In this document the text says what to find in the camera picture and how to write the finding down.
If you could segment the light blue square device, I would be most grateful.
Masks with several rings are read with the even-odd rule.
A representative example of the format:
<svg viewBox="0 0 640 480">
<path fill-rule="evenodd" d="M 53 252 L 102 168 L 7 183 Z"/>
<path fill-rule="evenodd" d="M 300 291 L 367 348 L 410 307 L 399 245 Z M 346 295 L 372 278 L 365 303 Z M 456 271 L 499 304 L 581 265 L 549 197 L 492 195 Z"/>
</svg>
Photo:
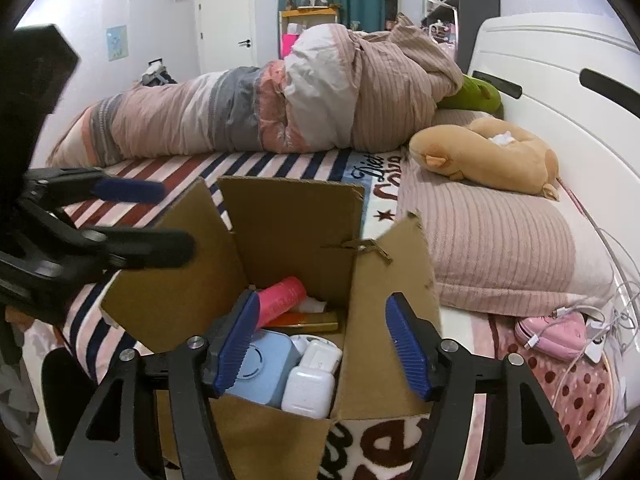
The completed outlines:
<svg viewBox="0 0 640 480">
<path fill-rule="evenodd" d="M 296 367 L 300 353 L 292 339 L 272 330 L 254 333 L 234 385 L 232 396 L 280 408 L 288 374 Z"/>
</svg>

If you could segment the pink plastic bottle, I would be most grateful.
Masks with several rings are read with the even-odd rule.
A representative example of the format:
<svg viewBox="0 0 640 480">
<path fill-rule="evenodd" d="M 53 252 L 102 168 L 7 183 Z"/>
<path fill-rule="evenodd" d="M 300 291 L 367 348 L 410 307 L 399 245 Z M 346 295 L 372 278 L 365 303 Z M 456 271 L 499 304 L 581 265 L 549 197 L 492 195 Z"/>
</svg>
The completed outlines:
<svg viewBox="0 0 640 480">
<path fill-rule="evenodd" d="M 268 325 L 278 316 L 299 306 L 307 297 L 306 289 L 295 276 L 289 276 L 277 284 L 257 293 L 259 318 L 257 328 Z"/>
</svg>

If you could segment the gold flat box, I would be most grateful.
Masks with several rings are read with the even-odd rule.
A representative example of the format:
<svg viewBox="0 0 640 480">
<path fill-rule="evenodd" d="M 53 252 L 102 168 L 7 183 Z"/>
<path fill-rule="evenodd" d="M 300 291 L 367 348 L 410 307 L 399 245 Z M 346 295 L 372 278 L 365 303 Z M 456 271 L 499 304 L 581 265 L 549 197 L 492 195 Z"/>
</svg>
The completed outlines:
<svg viewBox="0 0 640 480">
<path fill-rule="evenodd" d="M 333 333 L 340 329 L 342 317 L 335 311 L 321 313 L 288 312 L 267 323 L 265 328 L 287 334 Z"/>
</svg>

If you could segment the striped plush blanket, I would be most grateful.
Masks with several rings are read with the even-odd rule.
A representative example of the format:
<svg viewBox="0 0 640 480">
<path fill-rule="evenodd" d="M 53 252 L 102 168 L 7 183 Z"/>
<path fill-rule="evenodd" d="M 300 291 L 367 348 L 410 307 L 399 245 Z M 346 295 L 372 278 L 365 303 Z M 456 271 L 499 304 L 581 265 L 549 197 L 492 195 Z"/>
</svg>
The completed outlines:
<svg viewBox="0 0 640 480">
<path fill-rule="evenodd" d="M 229 220 L 217 180 L 221 177 L 285 178 L 331 181 L 364 188 L 361 232 L 377 237 L 396 216 L 401 180 L 401 151 L 368 154 L 345 148 L 312 154 L 212 153 L 154 159 L 125 160 L 108 167 L 110 176 L 158 181 L 167 196 L 157 205 L 107 203 L 86 200 L 65 208 L 78 228 L 85 226 L 147 226 L 154 224 L 175 203 L 191 182 L 203 179 L 221 218 Z M 104 278 L 86 286 L 73 301 L 63 328 L 67 348 L 87 375 L 99 382 L 119 354 L 148 349 L 126 330 L 104 318 L 101 301 L 113 280 Z"/>
</svg>

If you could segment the brown cardboard box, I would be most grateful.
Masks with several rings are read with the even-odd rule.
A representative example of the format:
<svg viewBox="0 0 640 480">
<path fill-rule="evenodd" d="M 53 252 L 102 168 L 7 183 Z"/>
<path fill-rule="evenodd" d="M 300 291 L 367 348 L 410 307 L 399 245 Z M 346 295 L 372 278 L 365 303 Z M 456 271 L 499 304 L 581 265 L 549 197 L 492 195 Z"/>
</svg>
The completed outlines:
<svg viewBox="0 0 640 480">
<path fill-rule="evenodd" d="M 421 222 L 408 216 L 375 240 L 361 233 L 357 185 L 224 177 L 216 207 L 191 184 L 160 219 L 195 240 L 190 264 L 124 271 L 103 311 L 145 348 L 166 352 L 201 335 L 245 289 L 277 284 L 323 302 L 340 325 L 329 337 L 343 352 L 326 417 L 312 419 L 228 393 L 183 416 L 157 395 L 163 456 L 186 466 L 207 455 L 214 422 L 239 479 L 405 478 L 430 406 L 411 392 L 385 323 L 386 299 L 403 294 L 419 318 L 438 323 L 434 271 Z"/>
</svg>

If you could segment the pink zip pouch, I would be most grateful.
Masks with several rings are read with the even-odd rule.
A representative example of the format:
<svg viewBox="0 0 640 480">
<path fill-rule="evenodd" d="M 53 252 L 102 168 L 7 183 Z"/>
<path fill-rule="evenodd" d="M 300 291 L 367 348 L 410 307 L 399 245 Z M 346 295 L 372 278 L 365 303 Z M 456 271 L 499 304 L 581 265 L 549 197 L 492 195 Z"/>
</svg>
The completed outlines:
<svg viewBox="0 0 640 480">
<path fill-rule="evenodd" d="M 562 362 L 575 359 L 587 343 L 586 323 L 579 312 L 521 318 L 514 325 L 514 334 L 525 349 Z"/>
</svg>

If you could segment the dark bag by door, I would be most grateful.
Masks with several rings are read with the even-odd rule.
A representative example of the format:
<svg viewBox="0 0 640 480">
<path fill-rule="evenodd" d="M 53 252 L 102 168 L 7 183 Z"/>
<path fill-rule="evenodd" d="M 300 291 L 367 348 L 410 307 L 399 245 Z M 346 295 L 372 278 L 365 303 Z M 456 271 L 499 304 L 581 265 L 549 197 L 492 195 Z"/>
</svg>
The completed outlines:
<svg viewBox="0 0 640 480">
<path fill-rule="evenodd" d="M 176 83 L 177 81 L 168 74 L 162 58 L 156 58 L 150 61 L 148 68 L 140 79 L 140 84 L 145 87 L 157 87 Z"/>
</svg>

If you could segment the pink ribbed pillow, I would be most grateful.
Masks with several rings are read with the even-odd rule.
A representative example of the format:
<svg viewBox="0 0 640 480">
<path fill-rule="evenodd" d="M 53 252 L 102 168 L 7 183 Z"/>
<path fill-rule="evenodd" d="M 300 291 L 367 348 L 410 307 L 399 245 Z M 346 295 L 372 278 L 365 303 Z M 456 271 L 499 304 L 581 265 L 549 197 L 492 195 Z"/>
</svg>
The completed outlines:
<svg viewBox="0 0 640 480">
<path fill-rule="evenodd" d="M 434 126 L 469 125 L 490 115 L 440 110 Z M 442 304 L 510 316 L 559 308 L 601 309 L 614 294 L 614 270 L 596 230 L 566 191 L 557 200 L 451 181 L 406 153 L 399 217 L 421 219 Z"/>
</svg>

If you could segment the white door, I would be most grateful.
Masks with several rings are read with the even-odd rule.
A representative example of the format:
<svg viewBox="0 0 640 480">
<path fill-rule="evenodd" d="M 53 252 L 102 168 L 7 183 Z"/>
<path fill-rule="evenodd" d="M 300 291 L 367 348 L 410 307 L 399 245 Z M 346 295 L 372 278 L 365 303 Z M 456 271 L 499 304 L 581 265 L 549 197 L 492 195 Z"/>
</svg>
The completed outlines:
<svg viewBox="0 0 640 480">
<path fill-rule="evenodd" d="M 196 0 L 202 73 L 254 66 L 254 0 Z"/>
</svg>

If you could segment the pink container on shelf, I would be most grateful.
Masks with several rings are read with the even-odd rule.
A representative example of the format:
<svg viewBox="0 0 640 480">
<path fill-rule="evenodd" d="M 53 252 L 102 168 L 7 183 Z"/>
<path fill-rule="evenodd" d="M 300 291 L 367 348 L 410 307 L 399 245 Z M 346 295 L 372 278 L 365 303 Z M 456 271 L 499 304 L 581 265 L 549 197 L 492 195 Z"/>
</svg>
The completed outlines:
<svg viewBox="0 0 640 480">
<path fill-rule="evenodd" d="M 281 37 L 281 58 L 286 58 L 299 38 L 299 34 L 283 34 Z"/>
</svg>

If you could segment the rolled striped comforter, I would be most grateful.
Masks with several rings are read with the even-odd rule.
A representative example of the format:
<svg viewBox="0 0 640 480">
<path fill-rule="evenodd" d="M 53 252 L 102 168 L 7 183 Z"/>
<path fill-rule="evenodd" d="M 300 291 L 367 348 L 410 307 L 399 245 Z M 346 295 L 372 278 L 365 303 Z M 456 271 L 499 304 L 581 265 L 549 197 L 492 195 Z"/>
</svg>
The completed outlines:
<svg viewBox="0 0 640 480">
<path fill-rule="evenodd" d="M 396 150 L 462 87 L 457 63 L 404 14 L 389 32 L 305 30 L 289 55 L 88 106 L 52 148 L 51 167 L 210 152 Z"/>
</svg>

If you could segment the tan plush toy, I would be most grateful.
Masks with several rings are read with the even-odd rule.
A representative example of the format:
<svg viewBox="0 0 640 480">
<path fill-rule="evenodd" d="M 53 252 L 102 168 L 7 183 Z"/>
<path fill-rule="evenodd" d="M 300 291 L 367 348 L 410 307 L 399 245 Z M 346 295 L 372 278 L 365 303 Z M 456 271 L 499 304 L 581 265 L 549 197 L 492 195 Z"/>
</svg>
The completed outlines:
<svg viewBox="0 0 640 480">
<path fill-rule="evenodd" d="M 451 181 L 557 200 L 560 165 L 550 146 L 527 130 L 495 117 L 469 125 L 437 125 L 409 141 L 411 157 Z"/>
</svg>

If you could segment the green plush toy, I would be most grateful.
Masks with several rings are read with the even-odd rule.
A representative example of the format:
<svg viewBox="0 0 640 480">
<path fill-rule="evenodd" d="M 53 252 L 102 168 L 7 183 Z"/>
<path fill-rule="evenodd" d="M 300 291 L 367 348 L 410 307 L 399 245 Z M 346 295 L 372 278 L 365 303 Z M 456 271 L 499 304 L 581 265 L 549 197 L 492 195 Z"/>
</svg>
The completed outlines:
<svg viewBox="0 0 640 480">
<path fill-rule="evenodd" d="M 496 114 L 501 106 L 501 96 L 497 88 L 483 79 L 463 76 L 460 90 L 453 96 L 446 96 L 437 106 L 445 110 L 474 110 Z"/>
</svg>

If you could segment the white bed headboard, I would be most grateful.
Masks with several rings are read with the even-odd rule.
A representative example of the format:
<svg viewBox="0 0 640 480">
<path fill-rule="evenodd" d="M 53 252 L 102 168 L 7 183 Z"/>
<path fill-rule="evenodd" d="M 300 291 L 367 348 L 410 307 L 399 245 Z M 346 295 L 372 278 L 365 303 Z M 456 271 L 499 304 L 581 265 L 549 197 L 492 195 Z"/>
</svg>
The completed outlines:
<svg viewBox="0 0 640 480">
<path fill-rule="evenodd" d="M 620 21 L 532 13 L 484 21 L 470 71 L 502 93 L 504 117 L 544 139 L 562 182 L 639 260 L 639 50 Z"/>
</svg>

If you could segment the wall poster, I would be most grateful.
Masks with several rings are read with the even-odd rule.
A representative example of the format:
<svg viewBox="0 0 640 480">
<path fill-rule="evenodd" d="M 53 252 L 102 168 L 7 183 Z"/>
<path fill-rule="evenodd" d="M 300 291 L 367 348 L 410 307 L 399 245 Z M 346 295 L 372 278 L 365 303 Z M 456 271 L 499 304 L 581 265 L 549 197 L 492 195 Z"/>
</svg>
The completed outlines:
<svg viewBox="0 0 640 480">
<path fill-rule="evenodd" d="M 110 62 L 121 60 L 129 55 L 128 32 L 126 25 L 106 30 L 107 58 Z"/>
</svg>

